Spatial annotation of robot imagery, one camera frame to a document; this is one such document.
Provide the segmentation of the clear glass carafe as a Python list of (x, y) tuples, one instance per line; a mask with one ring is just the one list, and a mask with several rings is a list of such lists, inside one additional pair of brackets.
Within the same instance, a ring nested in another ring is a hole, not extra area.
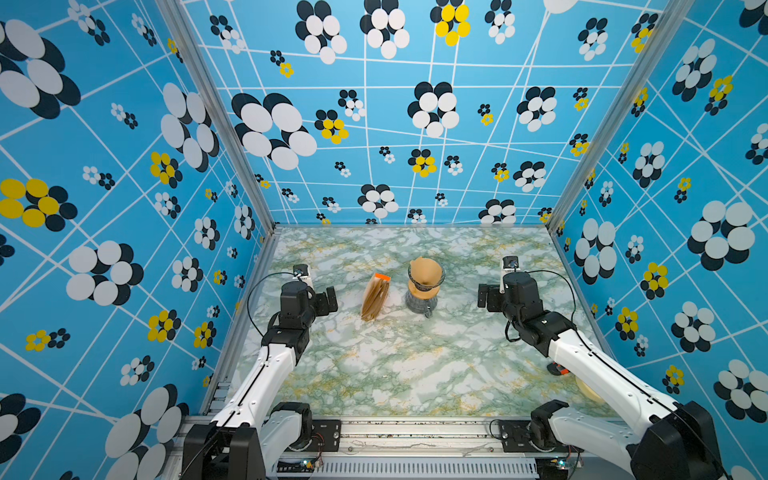
[(437, 306), (438, 298), (432, 297), (430, 299), (421, 299), (408, 293), (405, 297), (405, 304), (407, 308), (416, 314), (421, 314), (426, 318), (430, 318)]

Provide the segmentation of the round wooden dripper holder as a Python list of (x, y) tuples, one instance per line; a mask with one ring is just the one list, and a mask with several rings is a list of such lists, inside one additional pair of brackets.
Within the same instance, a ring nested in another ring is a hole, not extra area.
[(439, 286), (434, 286), (428, 290), (420, 290), (413, 282), (408, 282), (408, 290), (411, 296), (419, 300), (430, 300), (435, 298), (439, 291)]

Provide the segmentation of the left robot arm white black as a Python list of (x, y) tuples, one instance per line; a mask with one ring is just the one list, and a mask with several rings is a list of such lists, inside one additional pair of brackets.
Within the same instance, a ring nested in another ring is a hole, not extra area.
[(266, 479), (287, 449), (310, 441), (309, 404), (273, 402), (307, 349), (316, 318), (337, 311), (332, 287), (316, 291), (301, 279), (282, 286), (280, 310), (270, 319), (250, 373), (212, 420), (186, 434), (181, 479), (203, 479), (221, 460), (229, 479)]

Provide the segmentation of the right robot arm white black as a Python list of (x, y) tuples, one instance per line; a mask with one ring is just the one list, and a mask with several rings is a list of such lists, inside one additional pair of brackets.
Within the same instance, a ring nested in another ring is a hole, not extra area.
[(636, 479), (728, 478), (710, 413), (640, 380), (585, 338), (573, 321), (545, 309), (532, 273), (512, 270), (498, 285), (479, 285), (477, 305), (502, 314), (522, 342), (584, 382), (624, 422), (613, 424), (551, 400), (531, 413), (530, 437), (537, 448), (575, 447)]

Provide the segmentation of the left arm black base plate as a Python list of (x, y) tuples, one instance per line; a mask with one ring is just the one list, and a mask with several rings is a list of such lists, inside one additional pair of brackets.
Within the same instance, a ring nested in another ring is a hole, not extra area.
[(289, 445), (287, 452), (338, 452), (341, 433), (342, 421), (339, 419), (314, 420), (309, 437)]

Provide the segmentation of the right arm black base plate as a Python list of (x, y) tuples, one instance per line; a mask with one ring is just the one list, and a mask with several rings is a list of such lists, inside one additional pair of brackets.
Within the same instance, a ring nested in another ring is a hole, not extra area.
[(489, 433), (501, 444), (505, 453), (575, 455), (582, 449), (558, 444), (552, 447), (538, 447), (533, 443), (529, 430), (530, 421), (494, 419), (490, 422)]

